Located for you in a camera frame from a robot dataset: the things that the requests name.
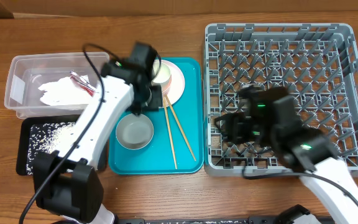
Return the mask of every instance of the wooden table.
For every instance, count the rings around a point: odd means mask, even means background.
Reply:
[[[15,172],[22,120],[3,105],[13,57],[79,52],[84,42],[126,56],[135,40],[141,40],[163,57],[193,57],[201,64],[204,28],[212,22],[345,22],[353,27],[358,47],[358,12],[0,20],[0,223],[16,223],[34,193],[32,178]],[[121,218],[276,215],[298,203],[314,214],[328,215],[296,179],[218,178],[206,175],[203,169],[191,175],[148,176],[118,176],[107,169],[99,178],[105,192],[103,203]],[[59,218],[33,206],[26,220],[51,223]]]

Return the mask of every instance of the white label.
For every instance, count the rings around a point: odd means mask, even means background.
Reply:
[[[23,93],[25,83],[19,77],[13,75],[11,86],[11,98],[18,103],[23,104]]]

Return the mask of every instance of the chopstick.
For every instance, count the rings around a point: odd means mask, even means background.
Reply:
[[[183,129],[181,128],[179,119],[178,119],[178,117],[177,117],[177,114],[175,113],[175,110],[173,110],[173,106],[171,105],[171,102],[169,101],[169,99],[168,99],[168,97],[167,97],[166,95],[164,96],[164,98],[167,100],[168,105],[169,105],[169,107],[170,107],[171,110],[172,110],[173,117],[174,117],[175,120],[177,121],[177,124],[178,124],[178,127],[179,127],[179,129],[180,129],[181,135],[182,135],[183,138],[185,139],[185,142],[186,142],[186,144],[187,144],[187,147],[189,148],[190,153],[191,153],[191,155],[193,156],[194,161],[196,161],[196,157],[195,157],[194,154],[193,154],[193,150],[191,150],[190,144],[189,144],[189,142],[187,141],[187,138],[186,138],[186,134],[185,134],[185,132],[183,131]],[[166,105],[166,104],[165,104],[165,100],[164,100],[165,117],[167,118],[167,122],[168,122],[168,114],[167,114],[167,109],[165,108],[165,105]],[[170,129],[170,127],[169,127],[169,124],[168,124],[168,130],[169,130],[170,137],[171,137],[171,129]]]
[[[167,120],[169,141],[171,142],[171,149],[172,149],[173,161],[174,161],[174,163],[175,163],[175,169],[178,169],[178,166],[177,166],[177,158],[176,158],[176,156],[175,156],[175,149],[173,148],[171,126],[169,125],[168,112],[167,112],[167,103],[165,102],[165,100],[162,100],[162,101],[163,101],[163,107],[164,107],[164,112],[165,112],[165,119]]]

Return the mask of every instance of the gray dish rack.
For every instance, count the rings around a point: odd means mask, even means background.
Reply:
[[[246,110],[236,91],[285,86],[304,125],[321,129],[358,176],[358,52],[347,24],[210,24],[205,28],[205,171],[215,176],[288,172],[252,142],[222,142],[214,118]]]

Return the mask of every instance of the blue tray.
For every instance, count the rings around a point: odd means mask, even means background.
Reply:
[[[177,65],[185,76],[185,91],[173,108],[197,161],[195,162],[191,156],[171,109],[168,108],[178,165],[178,169],[175,169],[165,113],[163,109],[159,109],[145,113],[153,122],[154,136],[143,149],[133,151],[122,147],[116,140],[116,129],[113,129],[110,136],[109,165],[117,174],[190,174],[200,170],[203,165],[204,134],[200,65],[192,58],[163,59]]]

